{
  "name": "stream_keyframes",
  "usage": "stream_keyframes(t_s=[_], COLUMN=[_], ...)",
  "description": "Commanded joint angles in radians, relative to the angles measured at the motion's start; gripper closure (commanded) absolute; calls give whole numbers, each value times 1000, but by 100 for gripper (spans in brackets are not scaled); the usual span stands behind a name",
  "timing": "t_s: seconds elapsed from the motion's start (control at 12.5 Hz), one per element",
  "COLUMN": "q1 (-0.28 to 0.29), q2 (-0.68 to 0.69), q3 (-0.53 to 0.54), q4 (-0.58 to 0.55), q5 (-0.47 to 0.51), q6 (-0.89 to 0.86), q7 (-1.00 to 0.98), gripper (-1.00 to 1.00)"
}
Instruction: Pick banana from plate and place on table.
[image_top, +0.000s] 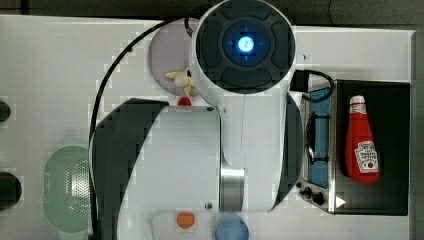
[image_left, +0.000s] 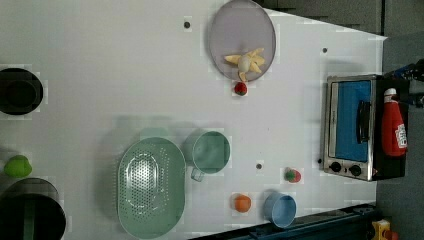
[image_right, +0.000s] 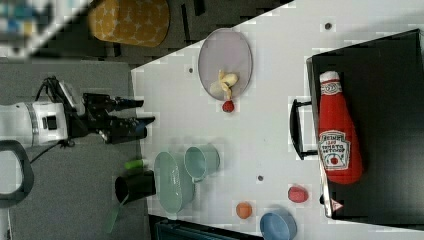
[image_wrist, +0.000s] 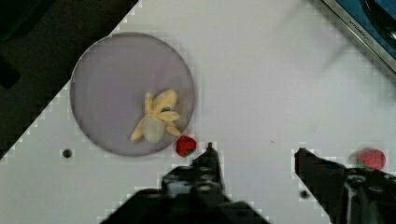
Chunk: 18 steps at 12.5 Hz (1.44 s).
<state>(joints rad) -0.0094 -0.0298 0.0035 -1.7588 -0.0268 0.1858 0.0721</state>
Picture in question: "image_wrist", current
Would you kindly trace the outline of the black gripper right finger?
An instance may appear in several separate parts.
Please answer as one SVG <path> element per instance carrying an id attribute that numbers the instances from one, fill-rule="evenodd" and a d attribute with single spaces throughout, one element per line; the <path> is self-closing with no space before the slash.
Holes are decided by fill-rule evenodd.
<path id="1" fill-rule="evenodd" d="M 395 176 L 372 168 L 347 168 L 306 148 L 294 154 L 295 173 L 332 224 L 396 224 Z"/>

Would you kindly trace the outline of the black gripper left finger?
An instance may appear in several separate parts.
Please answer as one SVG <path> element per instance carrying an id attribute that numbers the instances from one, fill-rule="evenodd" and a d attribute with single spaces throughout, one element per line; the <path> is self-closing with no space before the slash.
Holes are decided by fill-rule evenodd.
<path id="1" fill-rule="evenodd" d="M 219 162 L 219 153 L 213 143 L 207 144 L 206 150 L 195 158 L 189 165 L 181 165 L 163 176 L 162 189 L 171 198 L 177 195 L 199 191 L 224 191 L 222 171 Z"/>

